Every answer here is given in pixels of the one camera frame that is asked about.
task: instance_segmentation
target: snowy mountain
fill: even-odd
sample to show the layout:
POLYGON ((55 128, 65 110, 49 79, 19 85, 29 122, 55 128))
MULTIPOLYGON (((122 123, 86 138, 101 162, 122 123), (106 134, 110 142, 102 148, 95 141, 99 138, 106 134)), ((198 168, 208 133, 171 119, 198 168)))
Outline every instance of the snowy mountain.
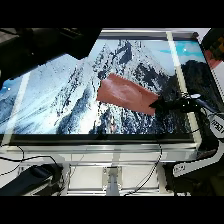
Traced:
MULTIPOLYGON (((171 112, 169 115, 149 116, 96 101, 100 80, 112 72, 155 93, 175 97, 176 77, 171 77, 155 61, 142 41, 120 40, 112 52, 108 40, 96 60, 89 57, 77 61, 65 55, 32 71, 14 133, 155 134, 188 131, 183 114, 171 112)), ((0 133, 5 132, 7 117, 16 97, 15 93, 7 94, 0 96, 0 133)))

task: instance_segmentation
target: brown cloth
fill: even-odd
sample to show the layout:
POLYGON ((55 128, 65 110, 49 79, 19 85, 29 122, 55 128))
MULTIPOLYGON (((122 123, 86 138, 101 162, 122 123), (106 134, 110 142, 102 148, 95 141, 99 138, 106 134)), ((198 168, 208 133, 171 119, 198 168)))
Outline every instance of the brown cloth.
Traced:
POLYGON ((103 103, 149 115, 155 114, 155 109, 149 105, 157 99, 157 94, 116 74, 110 74, 101 81, 97 95, 97 100, 103 103))

